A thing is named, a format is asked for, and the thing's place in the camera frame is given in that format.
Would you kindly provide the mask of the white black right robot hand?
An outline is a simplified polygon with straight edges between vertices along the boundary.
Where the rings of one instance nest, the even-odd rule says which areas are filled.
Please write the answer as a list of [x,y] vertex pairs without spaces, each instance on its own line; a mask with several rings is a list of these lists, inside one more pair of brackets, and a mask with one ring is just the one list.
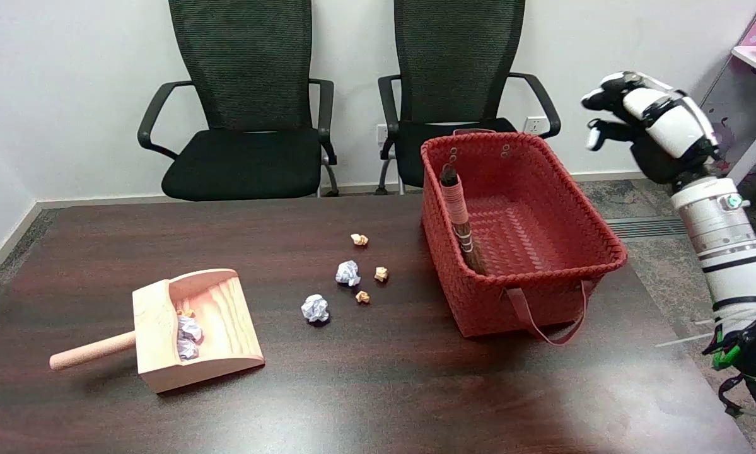
[[591,151],[608,140],[629,142],[643,175],[653,183],[672,185],[676,192],[713,176],[709,167],[720,158],[718,140],[706,115],[683,90],[629,70],[609,74],[581,104],[617,118],[588,123]]

